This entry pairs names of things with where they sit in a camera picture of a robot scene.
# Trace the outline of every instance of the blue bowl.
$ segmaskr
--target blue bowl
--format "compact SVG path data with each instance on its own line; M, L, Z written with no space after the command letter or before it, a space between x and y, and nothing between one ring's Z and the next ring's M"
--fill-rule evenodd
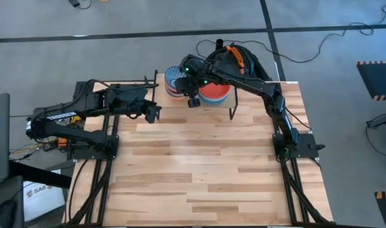
M180 79L182 77L186 77L186 74L179 71L179 67L171 66L165 72L165 82L174 90L176 90L175 81L176 79Z

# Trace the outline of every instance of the concrete floor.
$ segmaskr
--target concrete floor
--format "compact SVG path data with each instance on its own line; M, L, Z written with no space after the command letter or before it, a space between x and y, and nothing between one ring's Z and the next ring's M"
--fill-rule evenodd
M338 26L381 19L386 0L266 0L274 28ZM67 0L0 0L0 38L128 34L181 30L263 29L258 0L92 0L88 10ZM280 53L296 60L312 57L330 32L275 33ZM11 115L27 115L37 106L72 98L76 81L125 80L153 76L196 53L202 39L256 40L270 46L268 34L189 35L88 41L0 43L0 93L11 94ZM273 56L248 44L266 71L277 79ZM213 46L204 43L206 54ZM386 191L386 157L377 154L364 135L365 121L386 112L386 102L371 100L355 63L386 60L386 29L372 36L348 31L330 37L320 56L296 64L282 58L287 80L299 81L310 124L319 143L321 166L333 217L340 224L385 227L374 199ZM11 148L30 141L25 118L11 118ZM370 132L386 153L386 126ZM39 152L29 165L46 168L65 161L60 152Z

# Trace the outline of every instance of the stacked bowls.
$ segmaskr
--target stacked bowls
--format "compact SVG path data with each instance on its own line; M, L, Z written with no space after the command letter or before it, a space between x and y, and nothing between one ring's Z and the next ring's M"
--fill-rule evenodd
M177 66L172 66L166 70L165 89L169 96L172 96L174 98L182 98L184 96L183 94L177 92L175 85L176 80L182 77L186 77L186 74L180 72L179 67Z
M210 83L200 88L199 96L207 103L218 105L228 97L230 88L230 85L216 85L214 83Z

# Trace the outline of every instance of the wooden tabletop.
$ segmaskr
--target wooden tabletop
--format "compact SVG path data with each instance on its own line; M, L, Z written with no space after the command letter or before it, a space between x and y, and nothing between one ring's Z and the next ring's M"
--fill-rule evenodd
M307 123L299 84L282 83L282 90L290 111ZM165 95L157 91L155 101ZM223 109L203 107L175 111L165 106L160 121L154 124L143 117L131 120L121 116L120 145L103 225L290 224L282 172L271 140L271 118L260 97L241 90L238 97L233 120ZM296 119L290 120L307 132ZM103 117L88 118L85 129L101 129L102 124ZM81 163L75 166L73 176ZM298 159L298 163L304 193L332 220L320 169L307 158ZM94 164L88 161L79 174L72 216L89 195ZM97 219L99 202L100 196L92 221ZM295 194L294 202L301 220Z

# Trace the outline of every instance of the white label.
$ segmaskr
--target white label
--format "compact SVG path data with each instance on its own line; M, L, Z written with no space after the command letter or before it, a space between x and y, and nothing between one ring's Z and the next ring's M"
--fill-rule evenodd
M62 188L51 187L45 184L23 182L23 209L26 222L52 211L65 204Z
M59 120L59 119L62 119L62 118L74 117L75 115L77 115L77 114L74 113L73 111L71 111L70 113L63 113L63 114L47 117L47 119L49 119L49 120Z
M26 130L30 130L30 129L31 129L31 121L28 121L27 126L26 126Z

